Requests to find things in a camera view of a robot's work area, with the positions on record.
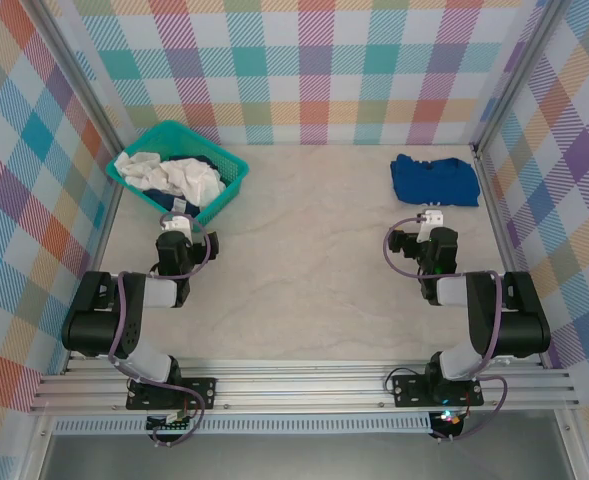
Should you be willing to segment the aluminium side rail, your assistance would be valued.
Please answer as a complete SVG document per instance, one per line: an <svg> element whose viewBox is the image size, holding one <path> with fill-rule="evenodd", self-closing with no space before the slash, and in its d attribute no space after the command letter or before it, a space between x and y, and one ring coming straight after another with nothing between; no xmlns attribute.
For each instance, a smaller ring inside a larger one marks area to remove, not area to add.
<svg viewBox="0 0 589 480"><path fill-rule="evenodd" d="M107 206L99 218L95 252L87 263L75 296L61 330L63 347L69 352L80 352L85 356L106 355L109 351L118 324L118 311L113 312L115 281L111 274L99 272L105 249L113 227L114 219L123 193L123 181L115 168L119 152L105 166Z"/></svg>

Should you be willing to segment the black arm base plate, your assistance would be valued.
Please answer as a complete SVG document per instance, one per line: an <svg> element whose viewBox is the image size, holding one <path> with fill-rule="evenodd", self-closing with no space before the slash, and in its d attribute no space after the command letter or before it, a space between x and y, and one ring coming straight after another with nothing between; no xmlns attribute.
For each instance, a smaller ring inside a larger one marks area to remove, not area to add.
<svg viewBox="0 0 589 480"><path fill-rule="evenodd" d="M184 378L179 385L198 393L205 404L205 409L214 407L217 380L212 377ZM161 388L129 380L127 382L127 410L195 410L199 401L192 394L176 389Z"/></svg>
<svg viewBox="0 0 589 480"><path fill-rule="evenodd" d="M392 377L394 403L401 407L477 407L484 405L478 381L450 381L427 375Z"/></svg>

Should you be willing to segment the aluminium frame post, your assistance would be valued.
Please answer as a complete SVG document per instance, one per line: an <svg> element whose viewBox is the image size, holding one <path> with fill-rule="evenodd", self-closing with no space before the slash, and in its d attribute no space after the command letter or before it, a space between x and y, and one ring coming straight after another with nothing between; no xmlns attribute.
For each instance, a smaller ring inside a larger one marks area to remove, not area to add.
<svg viewBox="0 0 589 480"><path fill-rule="evenodd" d="M123 149L123 144L95 95L73 50L69 47L43 0L20 0L20 2L51 50L52 55L59 64L59 68L77 94L89 118L95 124L98 133L106 143L106 148L112 154L118 153Z"/></svg>
<svg viewBox="0 0 589 480"><path fill-rule="evenodd" d="M528 16L503 67L496 89L471 136L472 151L479 155L498 134L517 95L529 79L571 0L524 0Z"/></svg>

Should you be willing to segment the small circuit board with lights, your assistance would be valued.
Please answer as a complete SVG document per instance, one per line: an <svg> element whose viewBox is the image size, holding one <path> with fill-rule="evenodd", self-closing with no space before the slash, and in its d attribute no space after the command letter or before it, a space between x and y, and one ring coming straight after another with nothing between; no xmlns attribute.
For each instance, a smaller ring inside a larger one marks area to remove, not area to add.
<svg viewBox="0 0 589 480"><path fill-rule="evenodd" d="M434 431L439 431L441 433L461 431L466 417L467 414L465 412L453 412L450 410L431 413L431 427Z"/></svg>

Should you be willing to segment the folded blue t-shirt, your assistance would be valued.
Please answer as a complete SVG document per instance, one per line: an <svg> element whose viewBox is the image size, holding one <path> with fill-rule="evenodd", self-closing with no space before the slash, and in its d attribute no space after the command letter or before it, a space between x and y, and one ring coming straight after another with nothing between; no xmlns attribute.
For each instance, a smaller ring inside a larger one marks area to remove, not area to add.
<svg viewBox="0 0 589 480"><path fill-rule="evenodd" d="M397 198L412 205L478 207L480 185L471 164L450 157L417 161L399 154L390 163Z"/></svg>

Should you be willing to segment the grey metal panel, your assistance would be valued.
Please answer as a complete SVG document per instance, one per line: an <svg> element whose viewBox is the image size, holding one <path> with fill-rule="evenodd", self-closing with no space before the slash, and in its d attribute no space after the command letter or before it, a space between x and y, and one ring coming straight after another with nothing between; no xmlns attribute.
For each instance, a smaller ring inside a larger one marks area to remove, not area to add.
<svg viewBox="0 0 589 480"><path fill-rule="evenodd" d="M40 480L574 480L540 454L411 435L202 435L173 448L143 436L57 436Z"/></svg>

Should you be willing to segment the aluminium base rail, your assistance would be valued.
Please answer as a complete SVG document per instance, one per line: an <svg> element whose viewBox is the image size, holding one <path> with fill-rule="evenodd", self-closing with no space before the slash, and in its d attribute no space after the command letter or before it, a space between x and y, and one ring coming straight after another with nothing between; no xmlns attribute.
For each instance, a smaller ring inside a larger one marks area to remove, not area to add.
<svg viewBox="0 0 589 480"><path fill-rule="evenodd" d="M231 413L388 413L394 409L390 372L418 371L418 362L321 360L179 361L185 377L213 377L213 411ZM578 392L569 372L536 359L500 363L486 371L482 410L504 398L505 411L575 409ZM59 375L41 379L33 415L108 415L126 411L126 378L103 359L73 355Z"/></svg>

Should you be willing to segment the small green circuit board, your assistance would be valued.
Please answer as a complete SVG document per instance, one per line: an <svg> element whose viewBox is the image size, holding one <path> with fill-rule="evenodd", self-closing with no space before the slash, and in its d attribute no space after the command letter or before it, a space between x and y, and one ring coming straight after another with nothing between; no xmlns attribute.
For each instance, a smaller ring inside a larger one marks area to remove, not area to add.
<svg viewBox="0 0 589 480"><path fill-rule="evenodd" d="M151 415L146 418L145 429L149 432L169 434L184 433L191 428L192 417L180 413Z"/></svg>

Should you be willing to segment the teal plastic basket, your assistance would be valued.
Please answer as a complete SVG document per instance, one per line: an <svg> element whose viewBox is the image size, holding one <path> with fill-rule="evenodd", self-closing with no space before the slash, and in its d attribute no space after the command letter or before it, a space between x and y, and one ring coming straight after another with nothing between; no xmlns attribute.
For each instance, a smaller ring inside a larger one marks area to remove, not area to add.
<svg viewBox="0 0 589 480"><path fill-rule="evenodd" d="M203 225L212 220L239 193L242 179L249 171L246 162L240 158L198 135L184 125L170 120L151 128L123 152L130 156L137 152L158 153L162 161L166 161L173 156L194 157L203 155L208 157L218 167L226 189L198 216L194 217ZM124 188L132 191L134 195L152 205L160 212L170 212L147 198L142 191L127 185L123 179L122 181Z"/></svg>

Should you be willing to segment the white t-shirt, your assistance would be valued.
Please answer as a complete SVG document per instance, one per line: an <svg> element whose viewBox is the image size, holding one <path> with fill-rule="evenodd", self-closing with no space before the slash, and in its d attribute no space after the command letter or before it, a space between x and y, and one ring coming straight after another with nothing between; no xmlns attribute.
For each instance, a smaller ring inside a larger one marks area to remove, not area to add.
<svg viewBox="0 0 589 480"><path fill-rule="evenodd" d="M125 183L140 191L158 190L207 207L225 189L220 173L194 157L162 161L158 153L121 153L115 168Z"/></svg>

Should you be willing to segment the navy t-shirt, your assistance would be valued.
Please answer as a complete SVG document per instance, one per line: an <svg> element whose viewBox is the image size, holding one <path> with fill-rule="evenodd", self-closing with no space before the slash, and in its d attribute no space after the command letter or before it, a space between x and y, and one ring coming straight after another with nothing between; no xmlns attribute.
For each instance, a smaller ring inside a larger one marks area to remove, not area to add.
<svg viewBox="0 0 589 480"><path fill-rule="evenodd" d="M206 156L173 156L147 176L142 193L168 211L198 216L225 189L218 167Z"/></svg>

